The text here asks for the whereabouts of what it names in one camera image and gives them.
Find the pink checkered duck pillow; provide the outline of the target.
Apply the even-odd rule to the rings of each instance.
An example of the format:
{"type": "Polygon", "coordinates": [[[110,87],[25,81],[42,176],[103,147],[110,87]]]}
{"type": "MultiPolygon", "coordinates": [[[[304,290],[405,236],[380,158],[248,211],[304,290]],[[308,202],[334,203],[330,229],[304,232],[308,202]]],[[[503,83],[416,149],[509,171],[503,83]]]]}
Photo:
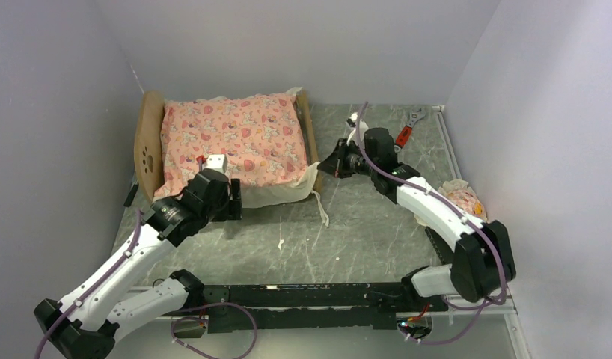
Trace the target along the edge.
{"type": "Polygon", "coordinates": [[[438,192],[468,214],[487,221],[486,208],[467,181],[453,179],[443,182],[438,192]]]}

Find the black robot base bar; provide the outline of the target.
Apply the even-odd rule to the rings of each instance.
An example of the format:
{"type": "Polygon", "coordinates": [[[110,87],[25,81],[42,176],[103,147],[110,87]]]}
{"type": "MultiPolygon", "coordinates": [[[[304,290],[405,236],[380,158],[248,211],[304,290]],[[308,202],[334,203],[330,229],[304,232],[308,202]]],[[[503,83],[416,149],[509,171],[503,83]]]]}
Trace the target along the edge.
{"type": "Polygon", "coordinates": [[[172,316],[204,314],[211,334],[259,329],[370,327],[390,330],[409,316],[447,311],[440,297],[421,298],[400,282],[207,285],[204,300],[172,316]]]}

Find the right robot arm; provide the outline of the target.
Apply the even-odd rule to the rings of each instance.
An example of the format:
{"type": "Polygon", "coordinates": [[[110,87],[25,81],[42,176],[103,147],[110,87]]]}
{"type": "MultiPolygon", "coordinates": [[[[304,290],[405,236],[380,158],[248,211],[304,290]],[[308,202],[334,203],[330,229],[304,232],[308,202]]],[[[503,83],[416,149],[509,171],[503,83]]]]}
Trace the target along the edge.
{"type": "Polygon", "coordinates": [[[459,295],[471,303],[503,303],[507,284],[515,277],[515,263],[506,227],[468,214],[436,191],[412,166],[400,162],[394,140],[384,128],[368,129],[360,144],[339,139],[319,171],[342,179],[370,178],[375,190],[409,210],[437,234],[447,252],[441,266],[417,269],[403,278],[401,300],[419,310],[438,295],[459,295]]]}

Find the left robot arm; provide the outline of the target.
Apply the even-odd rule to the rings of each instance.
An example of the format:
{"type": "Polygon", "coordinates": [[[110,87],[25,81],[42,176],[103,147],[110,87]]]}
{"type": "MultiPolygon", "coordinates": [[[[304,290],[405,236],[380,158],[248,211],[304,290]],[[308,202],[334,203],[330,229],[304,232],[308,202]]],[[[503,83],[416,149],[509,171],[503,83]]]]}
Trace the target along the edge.
{"type": "Polygon", "coordinates": [[[34,358],[47,343],[66,358],[105,358],[115,343],[162,314],[198,312],[205,301],[204,284],[184,269],[146,292],[128,299],[124,295],[146,270],[209,222],[241,217],[239,179],[212,168],[196,173],[179,194],[154,201],[146,212],[137,213],[125,244],[84,283],[35,307],[43,338],[34,358]]]}

